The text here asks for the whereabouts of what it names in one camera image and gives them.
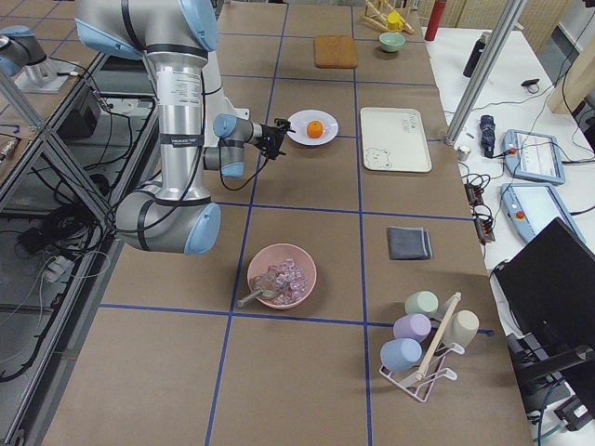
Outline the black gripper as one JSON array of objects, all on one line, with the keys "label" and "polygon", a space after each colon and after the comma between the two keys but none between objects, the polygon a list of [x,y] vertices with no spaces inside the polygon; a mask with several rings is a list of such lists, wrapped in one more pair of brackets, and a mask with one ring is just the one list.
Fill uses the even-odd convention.
[{"label": "black gripper", "polygon": [[274,126],[261,125],[261,136],[258,137],[258,149],[266,158],[276,159],[278,156],[285,156],[281,151],[284,136],[291,132],[291,123],[287,119],[275,118]]}]

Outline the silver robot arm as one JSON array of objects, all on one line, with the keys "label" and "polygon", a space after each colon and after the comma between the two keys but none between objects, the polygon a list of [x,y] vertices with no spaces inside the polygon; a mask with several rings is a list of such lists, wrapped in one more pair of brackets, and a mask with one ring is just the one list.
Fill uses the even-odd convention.
[{"label": "silver robot arm", "polygon": [[144,251],[201,255],[215,244],[221,211],[204,170],[241,177],[244,147],[281,155],[291,124],[248,120],[226,98],[218,69],[216,1],[81,1],[79,39],[98,52],[145,64],[154,88],[161,174],[130,192],[108,219]]},{"label": "silver robot arm", "polygon": [[29,27],[11,25],[1,30],[1,69],[7,76],[15,76],[24,67],[46,59],[45,50]]}]

